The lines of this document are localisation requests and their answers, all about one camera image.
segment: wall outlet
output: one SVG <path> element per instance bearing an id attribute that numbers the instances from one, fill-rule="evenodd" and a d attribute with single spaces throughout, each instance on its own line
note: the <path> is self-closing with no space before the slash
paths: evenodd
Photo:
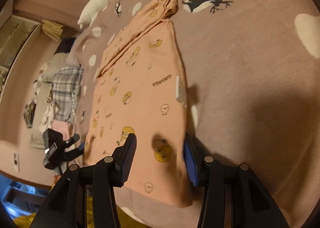
<path id="1" fill-rule="evenodd" d="M 18 153 L 13 154 L 13 169 L 17 172 L 20 172 L 20 170 L 19 170 L 19 154 Z"/>

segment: white polka dot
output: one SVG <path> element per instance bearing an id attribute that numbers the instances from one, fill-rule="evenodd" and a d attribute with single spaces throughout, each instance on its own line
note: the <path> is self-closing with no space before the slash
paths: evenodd
<path id="1" fill-rule="evenodd" d="M 109 42 L 108 42 L 108 46 L 109 46 L 109 44 L 112 42 L 113 38 L 115 38 L 115 34 L 113 34 L 113 35 L 111 36 L 111 38 L 110 38 L 110 40 L 109 40 Z"/>
<path id="2" fill-rule="evenodd" d="M 89 59 L 89 65 L 94 66 L 96 64 L 96 59 L 97 59 L 97 56 L 95 54 L 91 56 Z"/>
<path id="3" fill-rule="evenodd" d="M 139 223 L 145 224 L 140 218 L 134 215 L 134 213 L 127 207 L 121 207 L 121 210 L 129 215 L 132 219 L 136 220 Z"/>
<path id="4" fill-rule="evenodd" d="M 320 58 L 320 16 L 298 14 L 294 25 L 307 51 L 314 57 Z"/>
<path id="5" fill-rule="evenodd" d="M 94 74 L 93 81 L 96 80 L 99 73 L 100 73 L 100 68 L 98 67 L 96 73 Z"/>
<path id="6" fill-rule="evenodd" d="M 94 37 L 99 37 L 101 35 L 101 27 L 96 26 L 92 29 L 92 34 Z"/>
<path id="7" fill-rule="evenodd" d="M 142 6 L 142 3 L 141 3 L 141 2 L 137 3 L 137 4 L 134 6 L 134 8 L 133 8 L 133 10 L 132 10 L 132 16 L 134 16 L 134 15 L 139 11 L 139 9 L 141 8 L 141 6 Z"/>
<path id="8" fill-rule="evenodd" d="M 83 86 L 82 96 L 84 96 L 87 92 L 87 86 Z"/>
<path id="9" fill-rule="evenodd" d="M 195 104 L 191 106 L 191 115 L 192 115 L 193 126 L 196 129 L 196 127 L 198 126 L 198 110 Z"/>

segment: yellow fabric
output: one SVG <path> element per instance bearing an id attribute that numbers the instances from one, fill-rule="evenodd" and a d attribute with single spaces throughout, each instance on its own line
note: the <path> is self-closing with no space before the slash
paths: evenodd
<path id="1" fill-rule="evenodd" d="M 121 228 L 149 228 L 148 226 L 137 222 L 123 212 L 119 207 L 117 207 L 117 212 L 119 216 L 119 221 Z M 20 216 L 15 218 L 13 221 L 18 228 L 29 228 L 31 222 L 35 218 L 36 213 L 33 213 L 29 216 Z M 92 197 L 87 198 L 87 224 L 88 228 L 94 228 L 93 226 L 93 212 L 92 212 Z"/>

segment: pink cloth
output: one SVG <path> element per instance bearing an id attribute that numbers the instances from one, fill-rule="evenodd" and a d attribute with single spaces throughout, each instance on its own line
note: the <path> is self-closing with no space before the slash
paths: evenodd
<path id="1" fill-rule="evenodd" d="M 72 124 L 66 121 L 53 120 L 52 129 L 62 133 L 63 140 L 68 140 L 72 131 Z"/>

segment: shelf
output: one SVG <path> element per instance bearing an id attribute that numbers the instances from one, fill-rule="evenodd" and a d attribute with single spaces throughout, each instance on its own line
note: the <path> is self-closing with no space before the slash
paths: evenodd
<path id="1" fill-rule="evenodd" d="M 39 37 L 41 33 L 41 25 L 36 25 L 36 28 L 32 31 L 32 33 L 29 35 L 25 43 L 23 44 L 22 48 L 18 52 L 9 72 L 7 75 L 7 78 L 4 83 L 3 91 L 0 96 L 0 140 L 4 139 L 4 133 L 5 133 L 5 117 L 7 115 L 7 107 L 6 105 L 10 102 L 11 99 L 11 92 L 13 88 L 15 87 L 15 81 L 20 76 L 19 72 L 21 69 L 21 66 L 23 65 L 23 61 L 25 58 L 26 53 L 30 50 L 32 47 L 34 41 Z"/>
<path id="2" fill-rule="evenodd" d="M 0 29 L 0 66 L 10 69 L 20 48 L 39 25 L 29 19 L 11 16 Z"/>

